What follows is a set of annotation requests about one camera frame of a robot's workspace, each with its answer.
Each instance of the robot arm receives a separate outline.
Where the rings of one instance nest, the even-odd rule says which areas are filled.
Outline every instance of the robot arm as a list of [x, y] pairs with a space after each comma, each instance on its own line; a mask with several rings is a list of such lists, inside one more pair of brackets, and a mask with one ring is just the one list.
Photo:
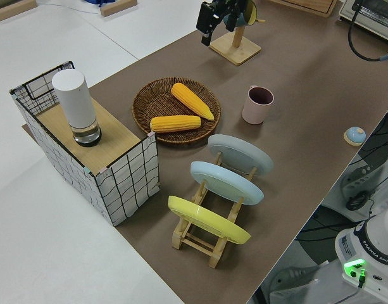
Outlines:
[[388, 303], [388, 209], [337, 235], [335, 250], [344, 264], [343, 278]]
[[240, 14], [246, 9], [248, 0], [212, 0], [211, 3], [202, 2], [196, 28], [204, 35], [202, 43], [210, 45], [212, 33], [216, 26], [228, 15], [226, 29], [233, 32]]

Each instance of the woven tray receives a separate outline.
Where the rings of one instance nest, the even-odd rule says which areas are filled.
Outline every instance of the woven tray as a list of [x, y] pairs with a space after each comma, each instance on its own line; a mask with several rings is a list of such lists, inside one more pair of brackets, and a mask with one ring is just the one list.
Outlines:
[[171, 94], [171, 88], [176, 82], [185, 84], [206, 103], [214, 121], [201, 118], [201, 126], [195, 130], [180, 132], [157, 133], [157, 140], [170, 144], [193, 143], [211, 134], [219, 122], [220, 104], [215, 95], [199, 82], [180, 77], [170, 77], [155, 80], [145, 85], [136, 95], [132, 107], [133, 117], [137, 125], [150, 133], [150, 121], [156, 116], [195, 115]]

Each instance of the wooden stand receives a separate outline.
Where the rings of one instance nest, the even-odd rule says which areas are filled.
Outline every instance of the wooden stand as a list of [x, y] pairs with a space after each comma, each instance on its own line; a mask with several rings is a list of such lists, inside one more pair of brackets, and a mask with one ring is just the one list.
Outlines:
[[19, 15], [24, 11], [37, 7], [36, 0], [21, 0], [17, 3], [0, 8], [0, 21]]
[[210, 44], [210, 48], [235, 65], [241, 65], [261, 51], [261, 47], [243, 37], [245, 27], [237, 27]]
[[[221, 165], [221, 153], [217, 154], [216, 162], [217, 165]], [[257, 168], [253, 168], [253, 170], [250, 172], [250, 174], [247, 176], [247, 180], [251, 181], [254, 174], [256, 173]], [[202, 182], [202, 184], [199, 186], [198, 190], [196, 191], [195, 195], [192, 197], [191, 202], [201, 205], [203, 200], [205, 199], [206, 193], [208, 190], [205, 188], [205, 182]], [[240, 208], [242, 206], [242, 202], [244, 201], [244, 198], [241, 198], [237, 203], [233, 203], [232, 209], [230, 210], [230, 213], [227, 217], [229, 221], [234, 223], [236, 221], [237, 215], [239, 214]], [[199, 237], [194, 236], [189, 232], [191, 228], [191, 222], [180, 218], [180, 221], [178, 222], [176, 228], [173, 232], [172, 237], [172, 246], [176, 249], [180, 249], [182, 243], [185, 243], [200, 252], [205, 253], [206, 255], [210, 256], [208, 265], [212, 268], [216, 268], [216, 265], [218, 264], [220, 258], [222, 257], [222, 253], [225, 249], [227, 239], [225, 237], [218, 238], [218, 241], [213, 246], [212, 244], [207, 243], [206, 241], [203, 241]]]
[[123, 11], [137, 5], [137, 0], [118, 0], [114, 3], [104, 5], [101, 8], [101, 15], [104, 17]]

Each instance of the yellow corn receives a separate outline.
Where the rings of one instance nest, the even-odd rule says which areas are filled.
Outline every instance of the yellow corn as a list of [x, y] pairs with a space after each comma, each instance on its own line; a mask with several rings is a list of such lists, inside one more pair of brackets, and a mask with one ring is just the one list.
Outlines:
[[151, 119], [150, 128], [157, 133], [192, 130], [201, 126], [201, 118], [195, 115], [157, 116]]
[[208, 120], [214, 120], [214, 116], [209, 107], [199, 98], [194, 92], [192, 92], [184, 84], [177, 82], [171, 88], [171, 94], [174, 95], [179, 101], [185, 104], [188, 109], [193, 111], [200, 117]]

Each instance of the toaster oven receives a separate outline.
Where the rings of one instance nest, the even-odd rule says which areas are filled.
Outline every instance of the toaster oven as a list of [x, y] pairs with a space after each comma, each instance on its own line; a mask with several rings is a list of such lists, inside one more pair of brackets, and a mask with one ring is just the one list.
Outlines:
[[[345, 0], [340, 16], [352, 20], [360, 0]], [[388, 40], [388, 0], [363, 0], [355, 24]]]

